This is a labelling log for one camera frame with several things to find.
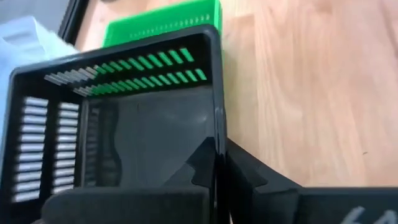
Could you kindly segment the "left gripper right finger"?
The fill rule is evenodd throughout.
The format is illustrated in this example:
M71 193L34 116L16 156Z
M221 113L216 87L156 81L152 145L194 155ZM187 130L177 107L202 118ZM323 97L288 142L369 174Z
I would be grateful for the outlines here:
M234 224L398 224L398 187L302 187L232 140L226 175Z

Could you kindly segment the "black aluminium table frame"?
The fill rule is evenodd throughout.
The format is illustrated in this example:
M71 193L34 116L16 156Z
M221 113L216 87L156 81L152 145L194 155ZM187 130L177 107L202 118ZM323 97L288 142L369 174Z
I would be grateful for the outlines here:
M69 0L58 36L74 45L88 7L89 0Z

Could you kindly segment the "black plastic basket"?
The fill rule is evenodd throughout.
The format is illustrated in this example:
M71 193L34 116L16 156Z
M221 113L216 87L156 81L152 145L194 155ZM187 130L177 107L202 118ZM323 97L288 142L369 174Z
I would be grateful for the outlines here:
M103 74L105 64L142 63L149 55L186 48L193 57L176 65L132 66ZM129 80L137 84L169 73L201 69L206 80L140 84L138 90L92 95L95 85ZM15 69L7 94L5 142L0 148L0 224L45 224L42 207L53 195L87 187L149 188L162 186L207 138L213 137L215 197L213 222L229 224L221 167L226 145L223 66L220 35L209 24L188 27L113 47L80 53ZM42 186L37 202L9 203L3 187L11 180L21 124L19 110L27 96L49 101ZM78 134L73 154L57 150L59 103L75 103Z

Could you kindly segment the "clear plastic bin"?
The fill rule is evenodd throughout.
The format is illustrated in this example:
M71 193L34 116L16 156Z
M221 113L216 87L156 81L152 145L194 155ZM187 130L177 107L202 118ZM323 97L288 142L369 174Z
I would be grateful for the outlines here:
M14 19L0 25L0 143L4 143L7 121L7 94L12 71L23 65L76 55L78 51L50 32L34 17ZM22 99L19 110L22 125L18 130L17 146L9 152L16 153L12 163L11 180L3 190L3 199L9 203L37 202L42 186L42 168L45 149L49 101L45 98L27 96ZM57 150L73 154L78 134L78 109L75 103L57 105L56 140Z

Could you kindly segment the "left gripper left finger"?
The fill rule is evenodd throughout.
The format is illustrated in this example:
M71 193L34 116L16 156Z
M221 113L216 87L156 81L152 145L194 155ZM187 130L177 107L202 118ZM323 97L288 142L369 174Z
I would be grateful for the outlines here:
M207 137L162 186L87 187L51 196L45 224L211 224L215 140Z

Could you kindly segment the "green plastic basket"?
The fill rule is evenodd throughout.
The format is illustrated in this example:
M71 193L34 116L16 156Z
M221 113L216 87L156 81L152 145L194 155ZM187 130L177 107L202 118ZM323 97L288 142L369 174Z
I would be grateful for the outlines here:
M190 0L111 21L106 28L103 47L111 47L202 24L211 24L218 31L222 31L222 7L220 0ZM111 62L105 64L103 68L98 68L97 71L103 74L113 72L113 65L117 70L130 69L132 66L139 70L142 70L145 66L151 68L152 65L171 66L178 63L182 64L182 57L188 62L194 61L188 49L181 48L179 50L159 52L157 56L149 55L149 58L145 59L142 63L138 63L135 60L131 61L132 64L129 64L125 60L122 60L120 65ZM129 80L113 83L112 85L99 84L92 88L91 94L106 95L124 90L138 90L140 89L140 84L145 88L147 85L158 87L164 83L190 83L206 79L205 73L198 68L193 72L187 70L185 73L177 72L175 75L169 73L165 76L160 75L157 78L151 77L149 80L145 79L144 81L139 81L137 84Z

